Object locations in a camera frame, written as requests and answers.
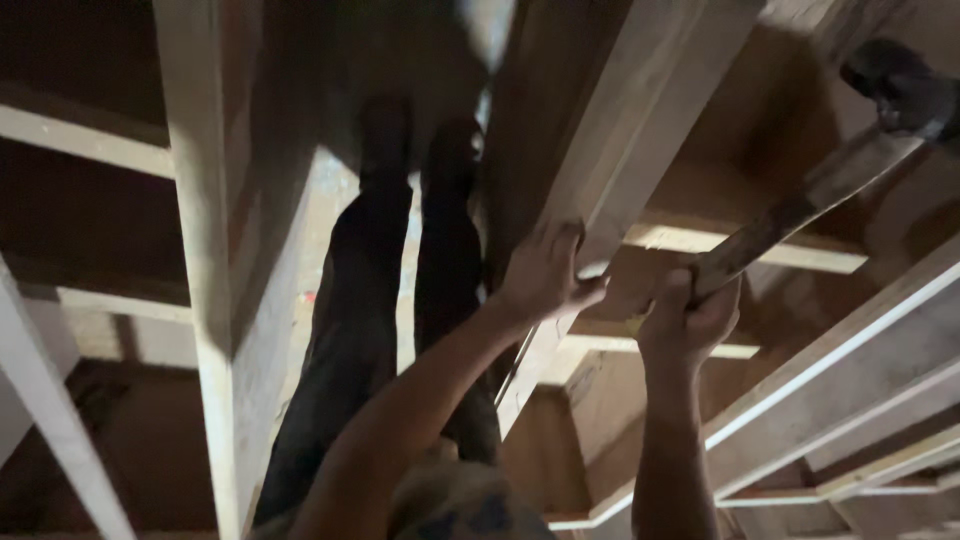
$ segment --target forearm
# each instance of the forearm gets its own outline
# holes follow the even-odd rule
[[[640,540],[716,538],[704,464],[696,380],[648,377],[643,451],[634,493]]]
[[[389,500],[403,474],[437,441],[470,386],[529,326],[491,298],[371,398],[327,452],[303,505],[309,512],[301,513],[292,537],[332,537],[337,531],[328,527],[353,512],[363,523],[351,537],[385,536]]]

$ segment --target wooden block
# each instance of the wooden block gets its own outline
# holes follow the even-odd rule
[[[843,501],[862,489],[882,485],[957,457],[960,457],[960,426],[943,430],[899,452],[826,482],[817,487],[817,493],[825,499]]]

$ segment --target finger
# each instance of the finger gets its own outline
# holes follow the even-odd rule
[[[742,278],[738,276],[707,297],[690,313],[687,317],[689,331],[699,334],[705,340],[720,340],[730,335],[740,318],[737,304],[740,301],[741,282]]]
[[[582,280],[577,283],[577,288],[573,290],[570,303],[581,311],[598,304],[606,298],[608,284],[610,284],[609,276],[597,276],[596,278]]]
[[[523,240],[523,243],[527,244],[528,246],[541,245],[543,243],[543,237],[546,235],[547,225],[548,224],[546,223],[537,225],[537,227],[533,229],[531,233],[527,234],[527,237]]]
[[[663,280],[650,314],[654,324],[682,324],[690,303],[693,274],[685,268],[671,270]]]
[[[550,257],[550,254],[553,252],[553,245],[557,243],[557,238],[560,236],[560,232],[563,229],[563,221],[554,221],[547,224],[546,230],[543,232],[543,238],[539,245],[539,248],[544,255]]]
[[[557,237],[554,238],[550,257],[573,260],[577,255],[577,245],[580,243],[582,235],[583,225],[571,222],[564,223],[560,227]]]

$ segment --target hammer handle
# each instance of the hammer handle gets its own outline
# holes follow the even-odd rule
[[[751,262],[790,234],[882,178],[924,146],[914,136],[896,136],[874,125],[833,151],[804,178],[805,188],[773,205],[693,264],[693,302],[740,275]]]

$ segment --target hand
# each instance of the hand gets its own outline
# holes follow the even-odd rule
[[[740,278],[688,309],[691,280],[689,270],[667,274],[653,312],[640,327],[637,341],[648,378],[680,376],[693,381],[700,365],[740,318]]]
[[[610,278],[577,280],[573,259],[583,226],[540,227],[514,249],[503,285],[491,297],[525,325],[580,311],[603,300]]]

